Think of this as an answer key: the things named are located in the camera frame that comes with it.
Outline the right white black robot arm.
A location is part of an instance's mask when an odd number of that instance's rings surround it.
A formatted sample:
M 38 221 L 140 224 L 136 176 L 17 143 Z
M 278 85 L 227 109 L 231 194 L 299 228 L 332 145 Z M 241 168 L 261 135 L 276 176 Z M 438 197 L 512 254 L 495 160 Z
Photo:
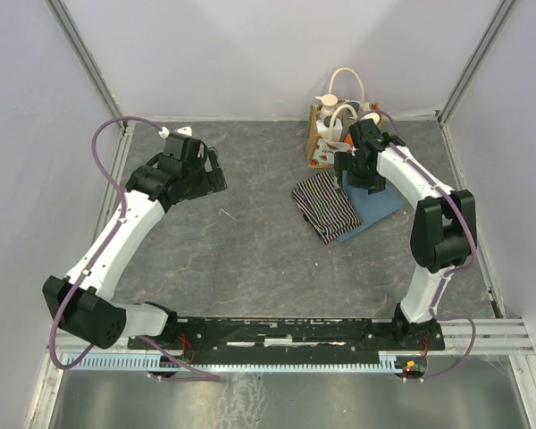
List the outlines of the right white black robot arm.
M 440 299 L 455 273 L 471 264 L 477 251 L 473 194 L 455 190 L 428 172 L 397 135 L 383 132 L 371 119 L 349 128 L 352 149 L 335 156 L 341 185 L 382 193 L 392 184 L 415 211 L 410 249 L 415 270 L 406 295 L 390 323 L 369 323 L 364 336 L 401 349 L 436 343 Z

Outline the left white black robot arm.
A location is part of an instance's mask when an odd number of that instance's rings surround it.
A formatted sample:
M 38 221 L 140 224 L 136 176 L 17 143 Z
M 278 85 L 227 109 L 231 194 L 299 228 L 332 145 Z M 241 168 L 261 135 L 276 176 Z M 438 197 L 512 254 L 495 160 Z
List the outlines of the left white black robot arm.
M 156 304 L 117 304 L 113 295 L 138 246 L 172 206 L 226 188 L 215 148 L 193 138 L 190 127 L 168 134 L 163 151 L 131 174 L 86 255 L 63 278 L 46 280 L 43 294 L 59 328 L 100 349 L 138 335 L 160 349 L 174 346 L 180 335 L 174 312 Z

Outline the brown canvas tote bag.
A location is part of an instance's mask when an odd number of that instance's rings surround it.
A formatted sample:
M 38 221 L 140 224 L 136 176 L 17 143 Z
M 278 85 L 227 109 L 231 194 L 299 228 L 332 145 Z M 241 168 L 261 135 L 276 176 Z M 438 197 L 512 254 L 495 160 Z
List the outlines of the brown canvas tote bag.
M 359 87 L 359 95 L 355 99 L 340 98 L 334 92 L 335 80 L 342 72 L 351 74 Z M 310 105 L 308 115 L 308 129 L 306 135 L 306 162 L 307 166 L 312 169 L 329 168 L 334 165 L 334 156 L 338 152 L 349 152 L 351 146 L 344 142 L 348 129 L 357 119 L 364 114 L 370 113 L 377 106 L 366 100 L 364 83 L 359 74 L 349 67 L 340 67 L 331 75 L 327 91 L 323 94 L 331 93 L 335 95 L 339 102 L 336 110 L 331 117 L 331 126 L 336 119 L 341 120 L 342 132 L 339 141 L 330 141 L 318 135 L 316 129 L 317 107 L 320 102 L 315 97 L 315 102 Z

